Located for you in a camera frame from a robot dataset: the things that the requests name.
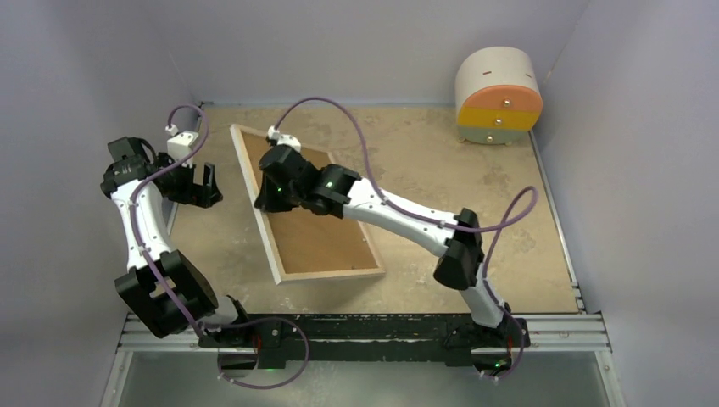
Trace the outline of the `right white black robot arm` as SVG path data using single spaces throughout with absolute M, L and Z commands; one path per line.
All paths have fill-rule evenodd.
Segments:
M 339 164 L 316 168 L 294 148 L 276 145 L 259 160 L 262 173 L 255 207 L 265 213 L 306 209 L 318 216 L 349 218 L 410 240 L 438 259 L 434 279 L 453 289 L 467 304 L 478 338 L 495 345 L 510 331 L 504 301 L 485 270 L 477 215 L 431 209 L 412 201 L 399 210 L 393 194 L 375 189 L 371 180 Z

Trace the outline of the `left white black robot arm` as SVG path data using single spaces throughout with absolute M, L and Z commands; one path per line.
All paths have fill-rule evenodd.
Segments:
M 205 164 L 195 183 L 190 153 L 200 135 L 175 134 L 164 153 L 140 137 L 122 137 L 108 145 L 113 159 L 101 183 L 102 193 L 119 210 L 128 247 L 127 272 L 115 279 L 117 293 L 158 338 L 191 327 L 220 330 L 233 347 L 248 343 L 253 324 L 242 305 L 219 297 L 198 268 L 170 240 L 163 202 L 209 208 L 222 200 L 215 168 Z

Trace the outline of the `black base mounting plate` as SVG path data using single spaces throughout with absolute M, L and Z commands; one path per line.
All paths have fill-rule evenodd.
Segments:
M 530 346 L 527 323 L 504 316 L 496 328 L 463 314 L 251 314 L 251 326 L 207 332 L 202 348 L 259 354 L 262 369 L 288 361 L 438 362 L 498 374 Z

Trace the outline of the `round mini drawer cabinet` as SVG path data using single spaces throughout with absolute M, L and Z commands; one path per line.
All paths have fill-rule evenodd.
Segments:
M 543 99 L 527 53 L 485 47 L 469 55 L 454 79 L 458 140 L 511 145 L 537 123 Z

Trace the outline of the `aluminium rail bar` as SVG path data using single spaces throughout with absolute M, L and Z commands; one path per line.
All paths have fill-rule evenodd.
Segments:
M 601 315 L 519 315 L 527 323 L 528 352 L 599 352 L 610 348 Z M 164 338 L 155 337 L 134 316 L 129 315 L 120 335 L 120 352 L 216 352 L 203 348 L 193 330 Z

